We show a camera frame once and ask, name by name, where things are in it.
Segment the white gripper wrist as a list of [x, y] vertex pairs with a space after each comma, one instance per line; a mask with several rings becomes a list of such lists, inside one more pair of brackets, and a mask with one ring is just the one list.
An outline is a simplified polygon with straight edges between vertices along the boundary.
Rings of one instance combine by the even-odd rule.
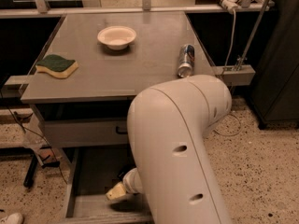
[[136, 168], [130, 170], [123, 178], [122, 182], [118, 182], [110, 189], [106, 196], [109, 200], [116, 200], [128, 193], [143, 193], [143, 186], [139, 173]]

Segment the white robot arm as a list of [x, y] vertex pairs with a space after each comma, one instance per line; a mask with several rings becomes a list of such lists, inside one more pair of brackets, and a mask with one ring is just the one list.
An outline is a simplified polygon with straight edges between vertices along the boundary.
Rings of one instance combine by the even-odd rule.
[[231, 106], [226, 85], [208, 75], [140, 92], [127, 116], [135, 168], [107, 197], [144, 194], [155, 224], [233, 224], [204, 146]]

